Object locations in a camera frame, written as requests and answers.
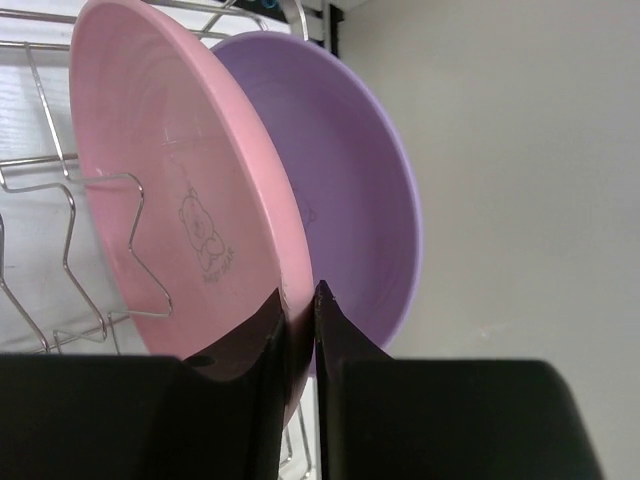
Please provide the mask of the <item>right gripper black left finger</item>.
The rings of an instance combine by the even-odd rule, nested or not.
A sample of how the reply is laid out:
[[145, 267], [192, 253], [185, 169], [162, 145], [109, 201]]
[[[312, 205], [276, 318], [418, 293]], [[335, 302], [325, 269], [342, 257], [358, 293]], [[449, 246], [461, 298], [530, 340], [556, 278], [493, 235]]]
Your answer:
[[5, 479], [274, 479], [286, 321], [272, 294], [186, 360], [5, 354]]

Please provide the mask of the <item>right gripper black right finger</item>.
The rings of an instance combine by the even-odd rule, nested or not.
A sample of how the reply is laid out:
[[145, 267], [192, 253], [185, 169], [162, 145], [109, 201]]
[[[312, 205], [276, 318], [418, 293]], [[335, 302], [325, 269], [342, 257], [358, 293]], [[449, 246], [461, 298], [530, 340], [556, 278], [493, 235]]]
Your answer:
[[325, 479], [600, 479], [571, 390], [530, 359], [396, 359], [314, 296]]

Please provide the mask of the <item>pink plate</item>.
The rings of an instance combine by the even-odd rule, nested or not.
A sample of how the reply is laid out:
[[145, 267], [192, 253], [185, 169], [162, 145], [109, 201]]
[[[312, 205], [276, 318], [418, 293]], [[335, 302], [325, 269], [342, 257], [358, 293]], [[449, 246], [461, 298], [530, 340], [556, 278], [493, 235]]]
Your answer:
[[312, 352], [311, 260], [241, 87], [160, 10], [90, 1], [73, 31], [70, 101], [91, 215], [148, 352], [194, 355], [278, 293], [292, 416]]

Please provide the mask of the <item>purple plate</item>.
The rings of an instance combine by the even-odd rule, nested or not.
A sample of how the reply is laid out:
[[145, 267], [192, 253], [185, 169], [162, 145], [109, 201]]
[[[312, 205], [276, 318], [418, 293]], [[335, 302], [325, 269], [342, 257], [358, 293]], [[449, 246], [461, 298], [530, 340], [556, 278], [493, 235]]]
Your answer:
[[363, 80], [322, 47], [243, 33], [213, 55], [268, 131], [303, 221], [313, 276], [379, 347], [406, 320], [419, 283], [422, 212], [400, 135]]

